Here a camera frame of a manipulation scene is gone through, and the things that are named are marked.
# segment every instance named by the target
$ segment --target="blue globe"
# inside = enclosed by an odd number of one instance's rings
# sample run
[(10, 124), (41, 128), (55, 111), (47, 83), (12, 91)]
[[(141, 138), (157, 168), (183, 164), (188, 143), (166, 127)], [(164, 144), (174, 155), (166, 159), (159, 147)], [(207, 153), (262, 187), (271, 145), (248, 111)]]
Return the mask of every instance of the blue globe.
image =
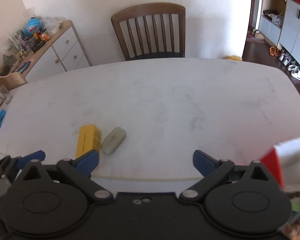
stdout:
[(40, 20), (38, 20), (37, 18), (32, 18), (26, 24), (25, 34), (31, 36), (32, 34), (36, 33), (40, 29), (41, 29)]

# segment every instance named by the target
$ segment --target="yellow object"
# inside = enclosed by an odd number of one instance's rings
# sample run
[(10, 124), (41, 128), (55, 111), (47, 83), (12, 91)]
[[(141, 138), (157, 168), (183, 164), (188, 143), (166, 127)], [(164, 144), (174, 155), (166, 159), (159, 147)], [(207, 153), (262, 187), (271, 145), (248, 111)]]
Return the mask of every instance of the yellow object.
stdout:
[(238, 60), (238, 61), (242, 61), (242, 58), (238, 57), (238, 56), (225, 56), (222, 59), (231, 59), (231, 60)]
[(89, 124), (80, 127), (77, 144), (76, 158), (90, 150), (97, 150), (100, 153), (101, 131), (94, 125)]

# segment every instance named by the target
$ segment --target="red and white object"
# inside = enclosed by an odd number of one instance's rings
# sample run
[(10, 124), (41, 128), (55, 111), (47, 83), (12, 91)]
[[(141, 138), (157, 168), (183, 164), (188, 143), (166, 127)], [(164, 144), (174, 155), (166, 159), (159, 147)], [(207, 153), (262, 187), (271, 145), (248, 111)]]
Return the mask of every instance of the red and white object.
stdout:
[(282, 188), (300, 184), (300, 138), (275, 145), (260, 160)]

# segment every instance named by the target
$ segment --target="chair backrest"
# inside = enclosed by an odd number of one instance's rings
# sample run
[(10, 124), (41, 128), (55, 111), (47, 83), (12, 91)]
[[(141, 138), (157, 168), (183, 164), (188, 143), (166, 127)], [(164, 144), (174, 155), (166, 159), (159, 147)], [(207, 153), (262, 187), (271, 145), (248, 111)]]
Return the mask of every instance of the chair backrest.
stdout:
[(136, 6), (132, 6), (129, 8), (126, 8), (120, 12), (117, 12), (111, 17), (111, 22), (114, 28), (114, 32), (118, 38), (122, 53), (124, 55), (125, 60), (131, 60), (130, 54), (127, 48), (127, 44), (125, 42), (122, 29), (120, 27), (120, 22), (126, 21), (129, 38), (131, 41), (131, 46), (133, 49), (133, 53), (135, 56), (137, 56), (137, 50), (135, 41), (133, 38), (131, 26), (129, 19), (135, 20), (136, 25), (136, 31), (139, 41), (139, 46), (142, 55), (145, 54), (145, 50), (143, 47), (143, 41), (140, 31), (140, 26), (137, 17), (143, 17), (144, 27), (145, 27), (145, 33), (146, 33), (146, 42), (148, 45), (149, 53), (152, 53), (151, 48), (151, 42), (150, 42), (150, 35), (149, 35), (149, 28), (148, 23), (146, 20), (147, 15), (152, 16), (152, 25), (153, 25), (153, 31), (154, 31), (154, 41), (155, 41), (155, 47), (156, 52), (159, 52), (159, 40), (158, 40), (158, 31), (157, 31), (157, 25), (155, 21), (154, 15), (159, 14), (160, 15), (160, 22), (161, 22), (161, 31), (162, 31), (162, 41), (163, 41), (163, 49), (164, 52), (167, 52), (167, 39), (166, 39), (166, 32), (165, 32), (165, 25), (163, 20), (163, 14), (169, 15), (169, 27), (170, 27), (170, 40), (171, 40), (171, 50), (172, 52), (175, 52), (174, 48), (174, 32), (173, 32), (173, 22), (172, 22), (172, 14), (178, 14), (179, 19), (179, 53), (181, 57), (185, 56), (185, 49), (186, 49), (186, 9), (178, 4), (174, 3), (147, 3), (147, 4), (140, 4)]

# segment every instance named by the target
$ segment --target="table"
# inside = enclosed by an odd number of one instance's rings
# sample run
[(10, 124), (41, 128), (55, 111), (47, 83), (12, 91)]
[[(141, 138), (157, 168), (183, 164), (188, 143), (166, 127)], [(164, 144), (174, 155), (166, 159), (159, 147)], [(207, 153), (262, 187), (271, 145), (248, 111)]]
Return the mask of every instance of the table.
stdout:
[(249, 164), (300, 137), (300, 95), (280, 70), (218, 59), (119, 62), (59, 74), (16, 89), (0, 129), (0, 153), (43, 150), (45, 163), (75, 158), (79, 128), (127, 137), (101, 153), (93, 176), (196, 180), (192, 154)]

